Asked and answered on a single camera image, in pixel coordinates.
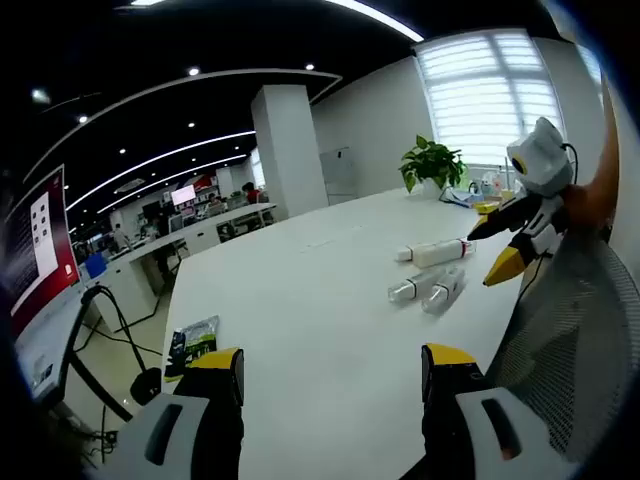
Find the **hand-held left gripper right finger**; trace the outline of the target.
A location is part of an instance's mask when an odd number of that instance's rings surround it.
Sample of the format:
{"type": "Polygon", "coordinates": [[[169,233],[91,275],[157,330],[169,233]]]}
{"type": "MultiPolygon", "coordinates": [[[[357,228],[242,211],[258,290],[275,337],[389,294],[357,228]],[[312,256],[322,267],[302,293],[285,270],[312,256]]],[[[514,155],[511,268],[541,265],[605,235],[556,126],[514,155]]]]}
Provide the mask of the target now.
{"type": "Polygon", "coordinates": [[[575,464],[550,443],[547,425],[475,359],[454,347],[421,347],[421,463],[429,479],[567,479],[575,464]]]}

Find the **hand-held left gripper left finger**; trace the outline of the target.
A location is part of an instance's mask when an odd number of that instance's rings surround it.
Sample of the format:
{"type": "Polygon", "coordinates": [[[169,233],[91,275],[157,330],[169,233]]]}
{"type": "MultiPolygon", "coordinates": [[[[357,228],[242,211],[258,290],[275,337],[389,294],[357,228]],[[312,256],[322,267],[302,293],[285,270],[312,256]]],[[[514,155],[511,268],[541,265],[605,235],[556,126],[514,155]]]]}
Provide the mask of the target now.
{"type": "Polygon", "coordinates": [[[207,353],[171,394],[127,423],[101,479],[237,479],[244,437],[244,351],[207,353]]]}

